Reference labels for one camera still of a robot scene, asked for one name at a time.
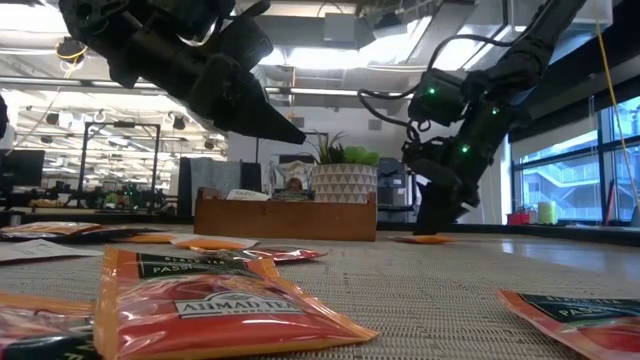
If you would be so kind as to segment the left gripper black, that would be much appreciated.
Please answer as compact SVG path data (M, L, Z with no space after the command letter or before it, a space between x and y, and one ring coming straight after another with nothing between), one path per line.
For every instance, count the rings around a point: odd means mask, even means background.
M306 135L266 99L254 75L226 55L191 46L158 19L107 21L110 78L133 88L144 78L227 132L291 144Z

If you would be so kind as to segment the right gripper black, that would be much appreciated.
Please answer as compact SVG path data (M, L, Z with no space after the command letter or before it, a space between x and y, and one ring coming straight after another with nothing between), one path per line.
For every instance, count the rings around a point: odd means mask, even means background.
M463 161L445 166L429 159L417 161L417 173L429 180L421 188L415 235L435 235L463 214L462 203L480 204L480 163Z

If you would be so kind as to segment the peach passion fruit tea bag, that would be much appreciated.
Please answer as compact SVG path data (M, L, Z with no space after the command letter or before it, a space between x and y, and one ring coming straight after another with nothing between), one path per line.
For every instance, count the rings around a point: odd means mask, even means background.
M392 241L409 243L409 244L424 244L424 245L436 245L455 242L456 239L443 235L414 235L414 236L394 236L391 237Z
M242 261L258 259L270 259L273 262L306 261L327 255L327 252L292 246L254 246L245 249L221 250L192 247L192 250L206 256Z
M94 305L0 293L0 360L103 360Z
M640 299L575 298L500 290L512 313L589 360L640 360Z
M374 330L283 279L273 261L108 247L95 310L104 360L204 360L369 341Z

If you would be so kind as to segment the Tazo tea box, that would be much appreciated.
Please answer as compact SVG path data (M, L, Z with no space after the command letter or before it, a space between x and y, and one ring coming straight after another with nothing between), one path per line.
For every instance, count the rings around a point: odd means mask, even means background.
M270 198L268 194L246 189L232 189L226 196L227 200L234 201L268 201Z

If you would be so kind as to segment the white orange Tazo tea bag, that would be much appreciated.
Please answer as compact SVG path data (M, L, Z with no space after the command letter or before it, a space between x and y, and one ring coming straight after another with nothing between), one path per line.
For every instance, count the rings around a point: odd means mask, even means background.
M101 251L71 248L43 239L0 246L0 263L44 258L102 255L103 253Z
M204 250L239 250L251 248L258 240L225 236L184 235L170 240L180 248L200 248Z
M173 240L176 239L176 236L171 233L164 232L147 232L147 233L138 233L135 235L116 238L116 242L124 242L124 243L149 243L149 244L171 244Z

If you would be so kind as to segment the wooden tea box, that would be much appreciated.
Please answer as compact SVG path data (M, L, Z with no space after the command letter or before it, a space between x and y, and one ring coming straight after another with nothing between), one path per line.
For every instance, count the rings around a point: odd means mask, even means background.
M194 232L260 239L373 242L377 195L365 203L225 200L201 187L195 201Z

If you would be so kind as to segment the black equipment cart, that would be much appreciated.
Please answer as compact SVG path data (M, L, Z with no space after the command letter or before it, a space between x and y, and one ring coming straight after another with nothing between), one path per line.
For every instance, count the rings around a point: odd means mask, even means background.
M383 157L377 165L378 220L409 223L415 218L415 177L404 163Z

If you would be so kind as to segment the grey office partition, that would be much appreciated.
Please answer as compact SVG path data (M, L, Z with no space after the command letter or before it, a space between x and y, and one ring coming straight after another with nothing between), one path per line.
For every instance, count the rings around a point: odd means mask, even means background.
M194 213L198 190L217 190L223 198L233 189L262 191L262 169L258 163L216 161L210 158L186 158L179 162L177 215Z

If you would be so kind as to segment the grey woven placemat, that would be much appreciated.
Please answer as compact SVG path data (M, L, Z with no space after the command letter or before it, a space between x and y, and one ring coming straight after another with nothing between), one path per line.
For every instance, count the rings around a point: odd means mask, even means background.
M640 248L515 235L462 234L449 244L316 241L318 260L281 275L374 329L360 345L281 360L580 360L510 313L500 289L640 298Z

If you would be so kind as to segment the white draped background object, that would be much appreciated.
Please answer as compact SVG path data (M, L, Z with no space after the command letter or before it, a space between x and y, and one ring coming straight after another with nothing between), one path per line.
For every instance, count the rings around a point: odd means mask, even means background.
M274 187L276 189L285 189L287 183L294 179L294 184L299 183L302 190L309 190L313 167L313 164L304 163L300 160L275 165L273 167Z

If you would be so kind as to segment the succulent in patterned pot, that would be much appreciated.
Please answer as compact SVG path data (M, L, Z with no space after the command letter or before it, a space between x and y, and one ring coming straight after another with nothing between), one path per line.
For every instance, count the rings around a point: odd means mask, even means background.
M314 167L310 188L317 202L366 203L377 191L377 165L380 156L363 146L343 146L344 132L334 135L314 133L311 142Z

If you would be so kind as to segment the yellow-green cylinder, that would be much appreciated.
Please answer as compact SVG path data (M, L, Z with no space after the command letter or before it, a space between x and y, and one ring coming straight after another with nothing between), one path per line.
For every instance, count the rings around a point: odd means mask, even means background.
M555 225L557 223L556 203L554 201L539 202L537 210L538 224Z

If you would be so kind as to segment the background robot workstation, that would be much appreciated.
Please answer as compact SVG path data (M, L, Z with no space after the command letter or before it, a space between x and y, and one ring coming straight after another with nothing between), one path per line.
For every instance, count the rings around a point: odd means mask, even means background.
M141 189L134 183L112 188L106 184L90 191L72 190L68 183L57 181L55 186L41 194L37 202L52 202L54 207L75 207L94 210L153 211L169 205L162 190Z

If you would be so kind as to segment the black ceiling sensor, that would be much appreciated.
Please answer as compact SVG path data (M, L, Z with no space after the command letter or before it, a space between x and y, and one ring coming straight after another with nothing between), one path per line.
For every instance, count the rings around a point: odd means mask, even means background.
M71 65L80 65L88 51L88 47L72 37L64 37L55 46L56 56L63 62Z

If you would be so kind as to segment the black computer monitor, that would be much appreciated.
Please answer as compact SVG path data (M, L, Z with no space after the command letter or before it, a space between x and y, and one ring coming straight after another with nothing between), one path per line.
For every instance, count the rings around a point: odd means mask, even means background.
M0 150L0 186L39 187L44 158L43 150Z

